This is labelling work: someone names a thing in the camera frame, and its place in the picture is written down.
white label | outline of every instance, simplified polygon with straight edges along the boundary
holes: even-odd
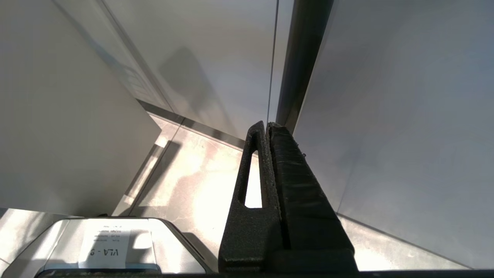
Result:
[[[129,225],[118,219],[90,219],[79,254],[79,268],[124,269]]]

floor tile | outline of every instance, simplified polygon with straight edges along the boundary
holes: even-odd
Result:
[[[132,215],[169,220],[217,257],[241,155],[235,148],[180,128]],[[251,165],[246,204],[260,207],[257,157]]]
[[[346,218],[340,217],[340,220],[355,248],[355,260],[360,271],[466,269]]]

white panel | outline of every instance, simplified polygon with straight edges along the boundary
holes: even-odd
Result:
[[[0,3],[0,206],[111,213],[159,128],[51,1]]]
[[[172,111],[125,46],[97,0],[56,0],[71,23],[135,98]]]
[[[268,113],[275,0],[108,0],[172,109],[244,138]]]
[[[494,267],[493,30],[492,1],[335,2],[295,138],[339,213]]]

gray floor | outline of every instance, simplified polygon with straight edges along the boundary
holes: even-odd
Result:
[[[173,222],[214,265],[237,178],[241,150],[151,114],[161,127],[147,163],[114,215]],[[246,205],[260,207],[259,168],[253,157]],[[0,218],[0,274],[43,230],[64,216],[8,209]],[[340,218],[361,271],[464,269],[452,261]]]

paper label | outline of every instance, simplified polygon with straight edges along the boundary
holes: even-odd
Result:
[[[122,220],[90,219],[79,253],[79,268],[124,269],[130,230]]]

